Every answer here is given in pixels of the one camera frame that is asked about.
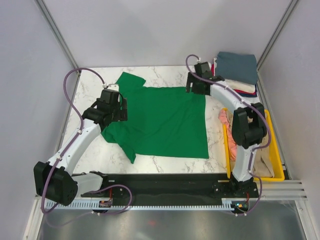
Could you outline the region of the green t shirt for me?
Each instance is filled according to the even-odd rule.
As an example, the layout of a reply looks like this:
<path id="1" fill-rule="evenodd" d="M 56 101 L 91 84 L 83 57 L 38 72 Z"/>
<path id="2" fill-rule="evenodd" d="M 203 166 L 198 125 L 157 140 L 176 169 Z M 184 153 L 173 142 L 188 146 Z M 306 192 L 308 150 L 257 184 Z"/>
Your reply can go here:
<path id="1" fill-rule="evenodd" d="M 208 159 L 206 98 L 184 87 L 146 87 L 123 72 L 116 84 L 127 99 L 126 121 L 111 123 L 101 135 L 118 144 L 130 162 L 136 155 Z"/>

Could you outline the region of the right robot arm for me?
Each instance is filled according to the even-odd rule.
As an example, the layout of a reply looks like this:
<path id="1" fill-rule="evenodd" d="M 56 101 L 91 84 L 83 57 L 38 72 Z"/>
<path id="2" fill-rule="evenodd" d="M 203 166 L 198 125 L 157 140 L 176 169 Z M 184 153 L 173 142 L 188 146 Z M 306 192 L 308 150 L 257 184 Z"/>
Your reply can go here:
<path id="1" fill-rule="evenodd" d="M 265 145 L 261 145 L 263 138 L 270 134 L 264 106 L 260 102 L 246 102 L 221 76 L 212 74 L 208 62 L 198 58 L 194 70 L 190 69 L 188 60 L 185 63 L 188 69 L 186 92 L 214 97 L 233 112 L 231 134 L 237 153 L 229 191 L 233 196 L 240 197 L 247 191 L 245 182 L 253 180 L 256 151 L 266 148 L 271 142 L 268 140 Z"/>

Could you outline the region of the beige t shirt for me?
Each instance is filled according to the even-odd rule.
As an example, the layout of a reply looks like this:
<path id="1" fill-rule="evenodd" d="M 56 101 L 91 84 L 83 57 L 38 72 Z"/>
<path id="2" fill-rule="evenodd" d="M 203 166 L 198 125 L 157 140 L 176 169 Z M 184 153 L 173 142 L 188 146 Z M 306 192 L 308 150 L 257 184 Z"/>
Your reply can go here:
<path id="1" fill-rule="evenodd" d="M 270 160 L 270 146 L 256 150 L 252 172 L 261 178 L 273 178 L 275 176 Z"/>

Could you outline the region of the pink t shirt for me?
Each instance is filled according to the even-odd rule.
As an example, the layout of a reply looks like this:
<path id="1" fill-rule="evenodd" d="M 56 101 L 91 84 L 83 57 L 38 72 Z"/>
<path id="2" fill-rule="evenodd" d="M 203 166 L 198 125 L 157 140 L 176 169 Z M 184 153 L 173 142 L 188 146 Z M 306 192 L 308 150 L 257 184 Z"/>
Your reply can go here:
<path id="1" fill-rule="evenodd" d="M 228 109 L 224 108 L 219 112 L 218 119 L 221 124 L 226 127 L 229 159 L 232 162 L 235 162 L 237 157 L 237 144 L 232 137 L 233 114 Z"/>

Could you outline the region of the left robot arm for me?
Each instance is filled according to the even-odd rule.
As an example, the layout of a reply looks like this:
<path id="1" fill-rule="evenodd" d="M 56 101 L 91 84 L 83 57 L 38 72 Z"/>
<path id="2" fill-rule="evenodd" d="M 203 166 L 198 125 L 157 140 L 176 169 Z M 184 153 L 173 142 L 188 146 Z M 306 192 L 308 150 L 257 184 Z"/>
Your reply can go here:
<path id="1" fill-rule="evenodd" d="M 74 174 L 78 161 L 91 142 L 111 123 L 127 121 L 127 100 L 117 84 L 104 88 L 94 104 L 80 117 L 80 125 L 68 141 L 47 162 L 39 161 L 34 169 L 36 193 L 43 199 L 68 206 L 76 197 L 94 192 L 106 196 L 110 185 L 99 172 Z"/>

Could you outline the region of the yellow plastic bin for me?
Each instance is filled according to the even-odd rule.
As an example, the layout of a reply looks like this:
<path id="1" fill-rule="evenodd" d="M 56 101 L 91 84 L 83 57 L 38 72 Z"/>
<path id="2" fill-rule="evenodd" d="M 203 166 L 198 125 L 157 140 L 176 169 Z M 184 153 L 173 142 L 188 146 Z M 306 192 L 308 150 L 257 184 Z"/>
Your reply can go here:
<path id="1" fill-rule="evenodd" d="M 269 144 L 269 157 L 272 163 L 274 177 L 273 178 L 261 177 L 261 179 L 263 181 L 269 181 L 269 182 L 280 182 L 285 179 L 285 176 L 284 176 L 282 162 L 281 162 L 281 158 L 280 158 L 280 154 L 279 154 L 279 150 L 276 142 L 276 137 L 275 137 L 275 133 L 272 125 L 272 120 L 268 110 L 265 110 L 265 119 L 268 123 L 270 134 L 271 134 L 271 142 Z M 231 172 L 233 171 L 236 161 L 231 161 L 229 158 L 227 130 L 224 125 L 222 125 L 222 128 L 223 128 L 224 151 L 225 151 L 225 159 L 226 159 L 226 174 L 227 174 L 227 177 L 230 178 Z"/>

